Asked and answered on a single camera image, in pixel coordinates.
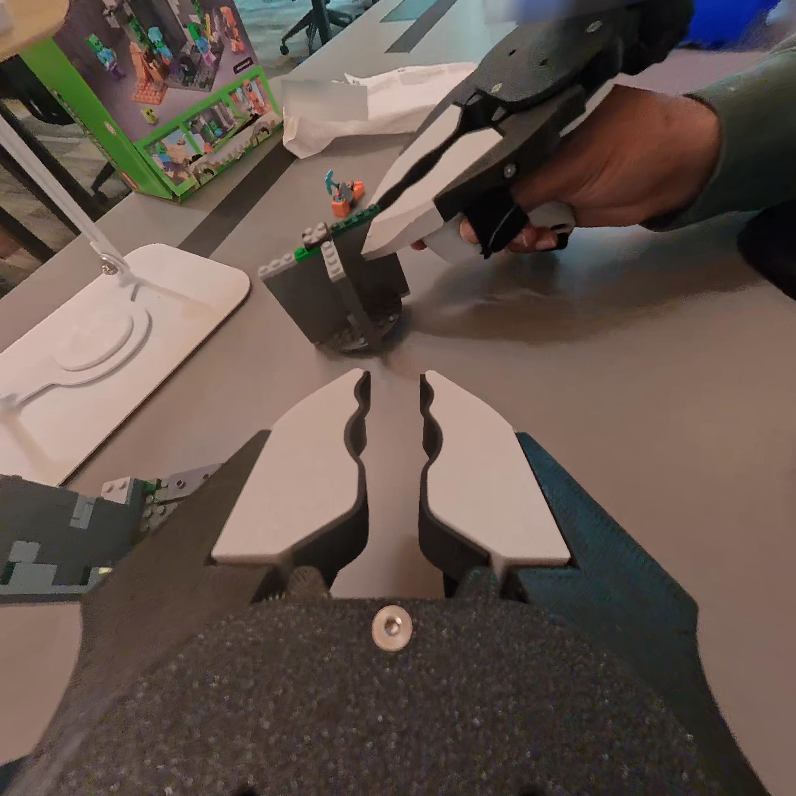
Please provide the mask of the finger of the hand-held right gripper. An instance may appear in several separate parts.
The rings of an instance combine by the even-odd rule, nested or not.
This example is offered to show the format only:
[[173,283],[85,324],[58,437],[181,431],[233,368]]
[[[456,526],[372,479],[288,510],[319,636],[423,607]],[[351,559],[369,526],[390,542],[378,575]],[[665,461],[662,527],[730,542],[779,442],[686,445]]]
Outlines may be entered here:
[[501,134],[490,128],[465,134],[453,143],[430,171],[404,189],[393,204],[381,206],[381,213],[370,224],[364,239],[364,258],[374,260],[396,253],[436,233],[461,214],[460,209],[440,210],[436,204],[438,195],[500,141]]
[[420,205],[436,197],[463,173],[463,106],[451,104],[433,113],[397,157],[372,197],[387,209],[396,203]]

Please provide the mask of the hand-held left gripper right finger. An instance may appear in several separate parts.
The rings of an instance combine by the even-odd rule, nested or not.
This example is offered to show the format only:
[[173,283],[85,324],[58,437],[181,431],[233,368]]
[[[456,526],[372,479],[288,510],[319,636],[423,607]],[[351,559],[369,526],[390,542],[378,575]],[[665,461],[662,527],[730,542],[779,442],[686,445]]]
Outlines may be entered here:
[[421,552],[446,581],[488,568],[561,569],[572,553],[512,425],[437,371],[420,378]]

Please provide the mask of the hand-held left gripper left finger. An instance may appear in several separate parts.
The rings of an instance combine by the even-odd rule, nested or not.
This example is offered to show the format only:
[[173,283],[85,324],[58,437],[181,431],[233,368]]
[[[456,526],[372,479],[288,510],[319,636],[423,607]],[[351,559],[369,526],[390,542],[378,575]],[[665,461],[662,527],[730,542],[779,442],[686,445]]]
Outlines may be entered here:
[[369,534],[364,465],[370,373],[351,369],[283,414],[211,556],[227,565],[313,567],[331,587]]

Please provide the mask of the dark grey toy brick assembly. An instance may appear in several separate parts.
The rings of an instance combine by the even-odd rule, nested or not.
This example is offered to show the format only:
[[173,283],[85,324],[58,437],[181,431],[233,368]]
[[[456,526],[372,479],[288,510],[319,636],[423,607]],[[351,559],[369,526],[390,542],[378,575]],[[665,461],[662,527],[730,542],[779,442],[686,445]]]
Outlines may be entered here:
[[371,204],[328,224],[331,241],[307,252],[302,244],[259,269],[259,277],[314,345],[344,354],[376,352],[395,329],[410,293],[396,254],[362,255]]

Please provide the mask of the person's right forearm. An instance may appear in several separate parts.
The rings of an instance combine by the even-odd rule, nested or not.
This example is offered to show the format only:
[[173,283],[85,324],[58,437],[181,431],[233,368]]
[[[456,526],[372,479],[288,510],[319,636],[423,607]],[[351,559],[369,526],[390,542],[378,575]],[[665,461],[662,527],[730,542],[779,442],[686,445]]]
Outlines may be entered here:
[[661,233],[726,213],[761,211],[795,197],[795,35],[744,72],[690,92],[720,123],[711,177],[693,202],[642,226]]

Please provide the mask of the person's right hand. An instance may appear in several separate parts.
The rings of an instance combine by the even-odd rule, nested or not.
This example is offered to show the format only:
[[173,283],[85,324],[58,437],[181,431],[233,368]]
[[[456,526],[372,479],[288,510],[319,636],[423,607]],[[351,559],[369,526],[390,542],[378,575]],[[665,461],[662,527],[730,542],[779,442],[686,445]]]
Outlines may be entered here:
[[630,227],[688,208],[708,183],[721,124],[687,96],[617,85],[538,171],[512,186],[530,212],[567,204],[582,228]]

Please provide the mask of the white paper bag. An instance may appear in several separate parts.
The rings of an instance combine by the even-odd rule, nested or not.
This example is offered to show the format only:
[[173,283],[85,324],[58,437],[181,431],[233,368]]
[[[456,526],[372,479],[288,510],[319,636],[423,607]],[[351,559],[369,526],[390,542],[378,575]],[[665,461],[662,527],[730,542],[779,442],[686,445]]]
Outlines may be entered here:
[[455,62],[407,66],[372,77],[283,82],[285,147],[298,158],[323,151],[338,138],[406,134],[476,65]]

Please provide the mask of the orange toy brick figure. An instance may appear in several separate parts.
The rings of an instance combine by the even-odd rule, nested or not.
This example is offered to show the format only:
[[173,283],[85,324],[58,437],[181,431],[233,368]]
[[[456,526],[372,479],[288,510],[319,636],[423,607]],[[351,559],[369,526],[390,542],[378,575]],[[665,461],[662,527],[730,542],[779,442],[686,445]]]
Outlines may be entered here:
[[333,215],[337,218],[345,218],[357,208],[364,195],[364,184],[361,181],[341,181],[335,180],[333,170],[328,170],[325,174],[325,189],[330,195]]

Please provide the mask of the black office chair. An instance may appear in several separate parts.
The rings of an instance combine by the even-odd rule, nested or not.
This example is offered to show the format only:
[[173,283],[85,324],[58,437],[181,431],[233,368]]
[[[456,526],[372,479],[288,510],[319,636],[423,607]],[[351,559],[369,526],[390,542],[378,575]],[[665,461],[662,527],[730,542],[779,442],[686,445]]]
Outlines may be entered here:
[[317,38],[320,45],[326,44],[332,37],[331,28],[333,26],[345,29],[353,24],[356,18],[356,15],[347,11],[330,8],[329,1],[311,1],[311,9],[282,36],[279,52],[283,56],[288,56],[290,54],[288,41],[299,33],[305,32],[307,51],[312,55],[317,49],[315,47]]

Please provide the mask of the blue object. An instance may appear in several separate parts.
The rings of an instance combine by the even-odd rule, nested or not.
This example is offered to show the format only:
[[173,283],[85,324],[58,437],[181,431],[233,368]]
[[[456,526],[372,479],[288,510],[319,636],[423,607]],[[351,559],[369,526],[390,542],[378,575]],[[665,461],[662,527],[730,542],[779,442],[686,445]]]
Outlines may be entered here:
[[678,47],[715,51],[767,50],[794,34],[795,1],[694,1]]

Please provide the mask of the grey toy brick build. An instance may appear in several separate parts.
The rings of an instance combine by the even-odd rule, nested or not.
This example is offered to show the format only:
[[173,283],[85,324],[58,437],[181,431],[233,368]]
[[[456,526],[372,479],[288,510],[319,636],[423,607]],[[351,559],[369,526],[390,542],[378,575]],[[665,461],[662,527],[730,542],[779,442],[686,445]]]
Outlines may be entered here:
[[99,496],[1,477],[1,603],[80,602],[221,463],[105,482]]

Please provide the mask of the green toy box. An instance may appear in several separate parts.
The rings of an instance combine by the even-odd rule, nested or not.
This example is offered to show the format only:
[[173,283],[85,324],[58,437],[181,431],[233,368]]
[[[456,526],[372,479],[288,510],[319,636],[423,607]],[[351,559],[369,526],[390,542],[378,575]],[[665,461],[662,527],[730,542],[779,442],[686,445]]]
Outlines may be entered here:
[[283,125],[239,5],[70,2],[19,54],[134,192],[180,202]]

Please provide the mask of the black mesh chair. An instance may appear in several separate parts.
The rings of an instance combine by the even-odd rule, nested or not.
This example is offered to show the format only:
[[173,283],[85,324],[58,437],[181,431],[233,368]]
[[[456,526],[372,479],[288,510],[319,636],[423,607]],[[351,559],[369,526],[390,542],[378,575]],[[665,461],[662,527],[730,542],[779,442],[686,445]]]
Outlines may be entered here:
[[737,236],[744,261],[781,292],[795,297],[795,205],[766,209]]

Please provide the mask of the tan round tabletop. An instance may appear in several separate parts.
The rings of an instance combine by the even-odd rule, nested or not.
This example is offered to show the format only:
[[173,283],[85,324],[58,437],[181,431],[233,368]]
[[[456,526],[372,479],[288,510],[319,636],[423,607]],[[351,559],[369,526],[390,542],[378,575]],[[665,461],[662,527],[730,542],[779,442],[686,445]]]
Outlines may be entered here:
[[69,6],[69,1],[1,1],[1,61],[57,33]]

